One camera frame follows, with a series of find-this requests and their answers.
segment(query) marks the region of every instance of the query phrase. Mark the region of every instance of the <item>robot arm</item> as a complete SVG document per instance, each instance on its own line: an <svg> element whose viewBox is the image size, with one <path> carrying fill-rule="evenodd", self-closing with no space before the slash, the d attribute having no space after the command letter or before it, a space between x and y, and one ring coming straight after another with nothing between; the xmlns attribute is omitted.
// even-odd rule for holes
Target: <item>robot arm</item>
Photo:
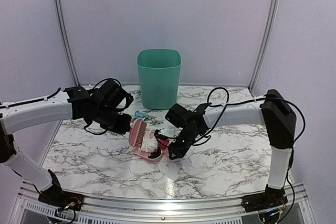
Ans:
<svg viewBox="0 0 336 224"><path fill-rule="evenodd" d="M250 101L221 106L200 104L194 111L179 104L173 105L166 117L169 122L182 128L176 140L169 145L170 159L183 157L196 144L199 136L207 137L207 132L217 126L233 124L265 124L271 150L271 167L268 184L262 195L246 196L246 211L261 210L288 202L284 184L292 165L293 142L296 115L283 101L276 90L269 90L263 97Z"/></svg>
<svg viewBox="0 0 336 224"><path fill-rule="evenodd" d="M80 118L88 125L95 121L106 131L125 134L130 130L131 116L119 113L125 109L118 108L124 99L127 108L133 97L113 79L108 79L98 89L86 90L81 86L61 92L59 89L48 97L1 104L0 163L32 182L41 191L39 200L42 202L57 205L57 202L67 202L71 197L82 201L82 195L62 190L55 174L39 166L21 150L14 143L12 134L33 125Z"/></svg>

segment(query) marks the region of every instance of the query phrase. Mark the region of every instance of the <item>white marble surface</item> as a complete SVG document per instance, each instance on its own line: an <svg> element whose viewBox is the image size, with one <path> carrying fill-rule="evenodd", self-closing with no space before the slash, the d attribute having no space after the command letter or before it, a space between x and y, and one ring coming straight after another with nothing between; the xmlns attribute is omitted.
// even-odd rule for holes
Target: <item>white marble surface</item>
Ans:
<svg viewBox="0 0 336 224"><path fill-rule="evenodd" d="M151 116L150 129L174 128L166 111L144 109L138 86L125 86L134 102L125 111ZM206 102L213 87L179 88L178 103L194 109ZM246 88L228 88L230 102L251 98ZM223 103L216 91L213 103ZM270 145L261 125L218 127L202 146L191 147L183 159L168 157L153 164L134 155L128 134L95 136L83 120L64 121L43 164L56 173L63 188L97 195L131 198L202 198L264 190L270 167Z"/></svg>

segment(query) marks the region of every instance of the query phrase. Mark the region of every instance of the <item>ventilation grille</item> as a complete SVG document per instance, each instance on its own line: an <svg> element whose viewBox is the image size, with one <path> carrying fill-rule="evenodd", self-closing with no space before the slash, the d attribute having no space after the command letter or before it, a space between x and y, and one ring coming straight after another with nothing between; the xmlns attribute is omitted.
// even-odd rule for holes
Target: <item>ventilation grille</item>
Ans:
<svg viewBox="0 0 336 224"><path fill-rule="evenodd" d="M37 202L27 201L26 209L37 212L41 215L47 215L49 217L55 217L56 208L54 207L45 207L44 205L40 205ZM138 222L130 222L130 221L123 221L119 222L117 220L110 220L104 218L97 218L87 216L88 214L83 215L81 212L76 212L76 221L75 223L79 224L135 224ZM57 217L65 219L66 215L64 214L57 214ZM243 224L241 217L225 219L225 220L218 220L218 221L203 221L203 222L194 222L194 224Z"/></svg>

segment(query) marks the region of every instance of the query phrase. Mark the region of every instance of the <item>teal trash bin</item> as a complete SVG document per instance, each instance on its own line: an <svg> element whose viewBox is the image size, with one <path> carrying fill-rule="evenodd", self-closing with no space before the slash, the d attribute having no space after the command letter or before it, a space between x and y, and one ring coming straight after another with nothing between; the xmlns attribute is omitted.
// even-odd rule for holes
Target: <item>teal trash bin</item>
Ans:
<svg viewBox="0 0 336 224"><path fill-rule="evenodd" d="M148 49L138 55L142 104L148 109L167 110L176 103L181 56L172 49Z"/></svg>

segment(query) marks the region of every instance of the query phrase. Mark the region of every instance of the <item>wall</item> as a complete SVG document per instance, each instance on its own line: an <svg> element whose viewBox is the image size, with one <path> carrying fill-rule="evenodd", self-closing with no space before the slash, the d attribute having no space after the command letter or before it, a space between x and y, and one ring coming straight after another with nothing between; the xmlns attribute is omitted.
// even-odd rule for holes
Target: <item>wall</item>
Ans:
<svg viewBox="0 0 336 224"><path fill-rule="evenodd" d="M72 85L53 0L0 0L0 98L30 99ZM56 123L21 130L16 142L39 160ZM0 216L8 223L21 179L0 165Z"/></svg>
<svg viewBox="0 0 336 224"><path fill-rule="evenodd" d="M270 6L270 0L61 1L82 83L106 77L138 83L139 52L173 48L182 56L182 83L247 86Z"/></svg>
<svg viewBox="0 0 336 224"><path fill-rule="evenodd" d="M306 117L292 173L303 181L319 224L334 223L336 211L335 14L335 0L280 0L254 90L278 89Z"/></svg>

